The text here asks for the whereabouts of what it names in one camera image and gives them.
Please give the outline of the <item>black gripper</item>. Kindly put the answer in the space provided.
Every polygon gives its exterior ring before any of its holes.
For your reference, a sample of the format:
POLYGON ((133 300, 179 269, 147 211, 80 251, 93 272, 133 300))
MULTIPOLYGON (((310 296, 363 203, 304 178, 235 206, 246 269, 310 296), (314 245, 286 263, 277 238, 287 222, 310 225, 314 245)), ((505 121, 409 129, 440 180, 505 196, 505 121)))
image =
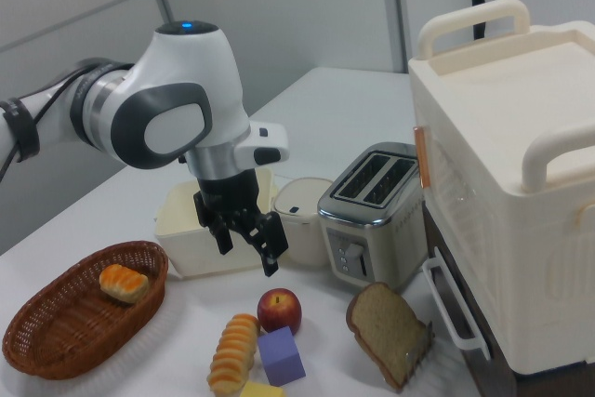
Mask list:
POLYGON ((233 249, 229 230, 233 229, 256 250, 264 275, 273 276, 288 242, 279 214, 262 214, 258 208, 256 171, 248 169, 226 179, 199 179, 198 186, 194 202, 199 223, 209 228, 219 253, 225 256, 233 249))

